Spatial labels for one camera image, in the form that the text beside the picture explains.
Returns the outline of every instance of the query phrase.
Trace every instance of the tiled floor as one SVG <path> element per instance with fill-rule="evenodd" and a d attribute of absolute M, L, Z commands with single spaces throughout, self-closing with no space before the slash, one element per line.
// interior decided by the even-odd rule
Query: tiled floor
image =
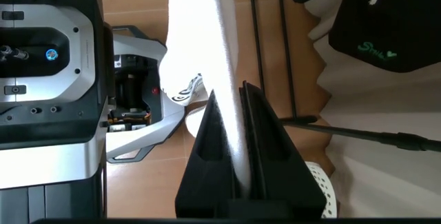
<path fill-rule="evenodd" d="M 166 40 L 167 0 L 103 2 L 105 20 L 111 25 L 136 25 L 149 37 Z M 267 98 L 279 117 L 288 117 L 291 107 L 278 0 L 258 0 L 257 7 Z M 316 85 L 324 64 L 307 38 L 317 20 L 292 0 L 285 0 L 285 8 L 297 111 L 319 114 L 329 95 Z M 259 85 L 249 0 L 236 0 L 236 17 L 240 46 L 237 83 L 247 80 Z M 332 173 L 333 166 L 324 153 L 330 136 L 289 127 L 286 130 L 305 160 L 318 162 Z M 183 125 L 144 161 L 108 165 L 109 216 L 175 217 L 174 197 L 193 143 L 194 138 Z"/>

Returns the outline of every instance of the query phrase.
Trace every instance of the blue circular light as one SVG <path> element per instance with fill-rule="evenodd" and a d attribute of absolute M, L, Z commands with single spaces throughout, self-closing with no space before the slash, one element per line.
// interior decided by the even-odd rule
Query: blue circular light
<path fill-rule="evenodd" d="M 46 51 L 46 58 L 49 61 L 54 61 L 58 57 L 58 52 L 55 49 L 49 49 Z"/>

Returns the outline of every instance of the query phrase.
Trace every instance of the white laundry basket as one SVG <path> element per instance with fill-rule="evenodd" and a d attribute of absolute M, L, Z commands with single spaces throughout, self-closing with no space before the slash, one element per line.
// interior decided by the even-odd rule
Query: white laundry basket
<path fill-rule="evenodd" d="M 314 162 L 305 163 L 311 171 L 312 176 L 314 176 L 317 184 L 322 189 L 323 194 L 326 196 L 327 202 L 322 218 L 337 218 L 337 199 L 331 181 L 319 164 Z"/>

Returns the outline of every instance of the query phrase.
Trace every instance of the black printed logo on cloth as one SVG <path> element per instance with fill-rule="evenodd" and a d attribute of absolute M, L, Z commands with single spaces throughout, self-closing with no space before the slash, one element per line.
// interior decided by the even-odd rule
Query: black printed logo on cloth
<path fill-rule="evenodd" d="M 198 73 L 198 76 L 196 76 L 194 79 L 190 81 L 187 89 L 181 90 L 179 92 L 179 96 L 173 96 L 172 100 L 178 102 L 187 100 L 192 96 L 193 90 L 196 89 L 201 83 L 202 83 L 202 75 Z"/>

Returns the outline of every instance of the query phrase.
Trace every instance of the metal rack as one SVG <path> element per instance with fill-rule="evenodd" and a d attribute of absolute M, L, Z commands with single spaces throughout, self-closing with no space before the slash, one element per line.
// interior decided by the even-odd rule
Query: metal rack
<path fill-rule="evenodd" d="M 260 50 L 260 37 L 258 30 L 258 19 L 256 11 L 256 0 L 250 0 L 252 7 L 252 19 L 254 27 L 254 38 L 256 42 L 256 54 L 258 62 L 258 73 L 260 88 L 265 95 L 265 79 L 263 76 L 262 67 L 262 53 Z M 285 47 L 285 59 L 287 64 L 288 82 L 289 82 L 289 97 L 291 99 L 292 117 L 280 119 L 283 125 L 289 125 L 296 128 L 308 129 L 317 132 L 325 132 L 329 134 L 336 134 L 342 136 L 353 137 L 357 139 L 364 139 L 367 141 L 376 141 L 387 145 L 394 145 L 400 149 L 412 150 L 412 151 L 436 151 L 441 152 L 441 141 L 433 141 L 424 137 L 407 134 L 407 133 L 388 133 L 388 132 L 368 132 L 363 130 L 352 130 L 348 128 L 337 128 L 323 125 L 314 125 L 318 119 L 316 116 L 298 116 L 296 109 L 296 98 L 294 92 L 294 79 L 291 71 L 291 55 L 289 53 L 289 41 L 287 35 L 287 23 L 285 17 L 285 6 L 283 0 L 279 0 L 280 16 L 282 22 L 283 31 L 283 44 Z"/>

